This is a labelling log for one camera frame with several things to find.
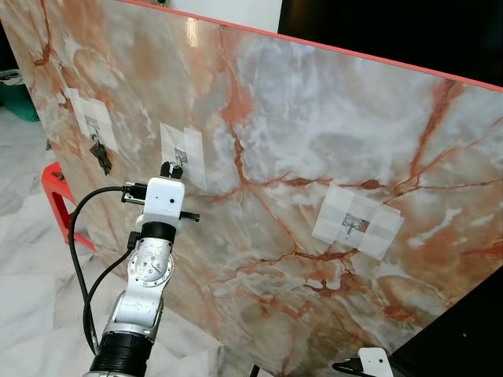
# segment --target robotic arm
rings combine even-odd
[[[161,177],[147,185],[127,183],[123,202],[143,204],[136,221],[141,233],[127,266],[127,287],[116,300],[97,355],[84,377],[144,377],[163,313],[163,289],[173,274],[174,235],[180,219],[199,221],[182,211],[182,168],[165,163]]]

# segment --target red edge trim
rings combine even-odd
[[[177,14],[179,16],[187,16],[187,17],[197,18],[198,20],[204,20],[204,21],[212,22],[214,24],[221,24],[221,25],[224,25],[224,26],[235,27],[237,29],[250,31],[250,32],[256,33],[256,34],[267,35],[269,37],[278,38],[278,39],[284,39],[285,41],[297,42],[297,43],[301,43],[303,45],[313,46],[313,47],[317,47],[317,48],[320,48],[320,49],[327,49],[327,50],[330,50],[330,51],[334,51],[336,53],[344,53],[346,55],[351,55],[353,57],[361,57],[363,59],[369,59],[369,60],[379,61],[380,63],[390,64],[390,65],[394,65],[394,66],[400,67],[400,68],[407,68],[407,69],[411,69],[413,71],[419,71],[419,72],[427,73],[429,75],[442,76],[442,77],[444,77],[446,79],[461,81],[461,82],[465,82],[467,84],[472,84],[472,85],[475,85],[475,86],[481,86],[482,88],[485,88],[485,89],[488,89],[488,90],[496,90],[497,92],[503,93],[503,87],[501,87],[501,86],[496,86],[496,85],[493,85],[493,84],[488,84],[486,82],[481,82],[481,81],[477,81],[477,80],[473,80],[473,79],[467,79],[465,77],[461,77],[461,76],[458,76],[458,75],[451,75],[450,73],[436,71],[436,70],[430,69],[430,68],[422,68],[422,67],[419,67],[419,66],[413,65],[413,64],[400,63],[399,61],[391,60],[391,59],[386,59],[384,57],[375,57],[373,55],[368,55],[367,53],[357,53],[356,51],[351,51],[350,49],[341,49],[339,47],[329,46],[329,45],[325,45],[323,43],[317,43],[317,42],[307,41],[306,39],[290,37],[290,36],[283,35],[283,34],[272,33],[270,31],[264,31],[264,30],[255,29],[253,27],[248,27],[248,26],[233,24],[232,22],[227,22],[227,21],[222,21],[222,20],[215,20],[215,19],[210,18],[210,17],[199,16],[199,15],[192,14],[192,13],[182,12],[181,10],[166,8],[166,7],[161,6],[161,5],[154,5],[154,4],[149,4],[149,3],[146,3],[146,2],[140,2],[138,0],[119,0],[119,1],[126,2],[126,3],[129,3],[129,4],[135,4],[135,5],[139,5],[139,6],[144,6],[146,8],[157,9],[157,10],[161,10],[161,11],[164,11],[164,12]]]

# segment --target red plastic stool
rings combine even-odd
[[[42,179],[40,180],[42,187],[46,192],[47,199],[49,200],[50,206],[53,209],[54,216],[56,217],[57,224],[63,233],[64,242],[68,243],[68,234],[70,229],[70,220],[72,219],[73,213],[69,214],[64,204],[63,198],[70,200],[70,202],[77,204],[73,198],[70,188],[61,173],[61,167],[59,163],[51,163],[48,167],[44,169],[42,173]],[[96,251],[92,242],[83,237],[82,235],[76,233],[75,240],[83,243],[92,251]]]

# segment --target green container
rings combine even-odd
[[[31,102],[28,89],[24,85],[23,76],[18,69],[0,71],[0,102],[7,110],[16,114],[22,120],[37,122],[39,115]]]

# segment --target paper tag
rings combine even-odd
[[[67,88],[67,95],[72,103],[77,123],[86,137],[97,135],[98,140],[114,152],[119,152],[112,130],[112,120],[106,105],[96,99],[84,100],[77,89]]]
[[[399,210],[331,184],[312,235],[382,260],[403,221]]]
[[[180,131],[161,122],[160,141],[162,162],[176,162],[181,165],[184,177],[197,188],[206,190],[201,132],[188,127]]]

